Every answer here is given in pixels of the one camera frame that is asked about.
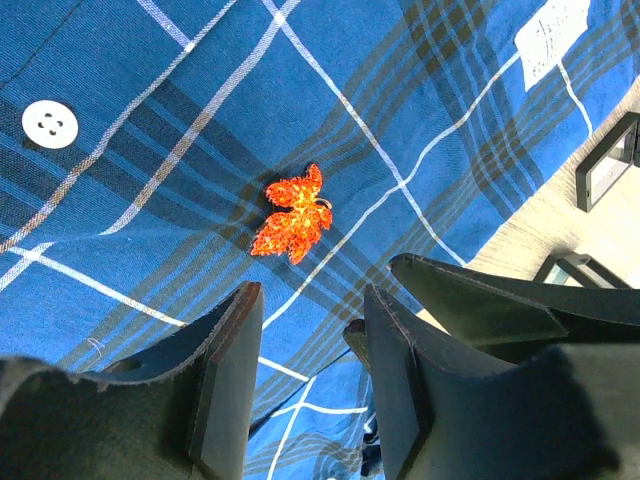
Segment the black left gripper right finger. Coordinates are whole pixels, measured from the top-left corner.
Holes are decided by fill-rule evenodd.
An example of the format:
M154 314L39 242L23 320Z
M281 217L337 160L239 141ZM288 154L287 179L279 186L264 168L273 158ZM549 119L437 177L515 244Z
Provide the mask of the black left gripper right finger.
M556 345L513 364L364 295L389 479L635 479L639 349Z

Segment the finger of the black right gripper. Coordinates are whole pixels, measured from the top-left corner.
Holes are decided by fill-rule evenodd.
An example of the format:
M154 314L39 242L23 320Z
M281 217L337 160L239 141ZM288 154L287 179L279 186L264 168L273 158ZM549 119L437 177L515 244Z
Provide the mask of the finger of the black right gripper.
M419 319L381 288L365 293L365 316L343 331L364 365L368 333L441 369L636 370L639 292L567 286L480 273L402 254L393 275L439 323Z

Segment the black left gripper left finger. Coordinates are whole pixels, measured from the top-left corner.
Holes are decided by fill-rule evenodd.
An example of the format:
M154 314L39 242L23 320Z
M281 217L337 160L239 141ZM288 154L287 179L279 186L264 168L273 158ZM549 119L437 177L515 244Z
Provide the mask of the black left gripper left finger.
M210 312L104 370L1 361L5 479L239 479L264 295L245 282Z

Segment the orange leaf brooch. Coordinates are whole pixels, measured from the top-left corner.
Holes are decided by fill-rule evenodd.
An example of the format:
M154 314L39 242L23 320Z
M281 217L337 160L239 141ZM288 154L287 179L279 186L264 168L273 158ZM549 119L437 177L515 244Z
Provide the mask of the orange leaf brooch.
M284 211L274 211L267 217L254 238L250 254L286 254L291 264L299 264L320 241L323 231L332 225L332 205L319 197L322 187L323 175L314 163L303 176L270 184L265 190L267 200Z

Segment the blue plaid shirt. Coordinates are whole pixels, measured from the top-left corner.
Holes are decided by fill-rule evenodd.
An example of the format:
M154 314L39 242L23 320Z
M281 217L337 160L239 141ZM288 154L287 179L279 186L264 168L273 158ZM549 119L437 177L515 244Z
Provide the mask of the blue plaid shirt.
M5 1L1 353L107 367L262 284L244 475L383 477L346 346L388 263L468 264L639 75L635 1ZM329 230L252 256L266 188Z

